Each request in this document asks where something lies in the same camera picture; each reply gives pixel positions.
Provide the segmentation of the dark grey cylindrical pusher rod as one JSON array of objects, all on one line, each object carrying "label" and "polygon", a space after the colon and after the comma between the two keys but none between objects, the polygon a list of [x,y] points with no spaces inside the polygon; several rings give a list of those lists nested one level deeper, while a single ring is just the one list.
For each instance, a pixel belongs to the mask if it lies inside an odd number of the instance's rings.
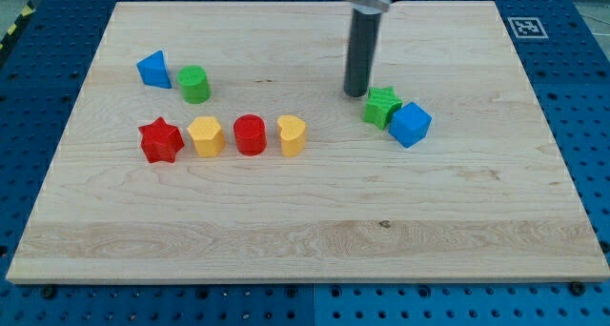
[{"label": "dark grey cylindrical pusher rod", "polygon": [[343,85],[349,96],[360,97],[368,90],[380,19],[379,13],[352,11]]}]

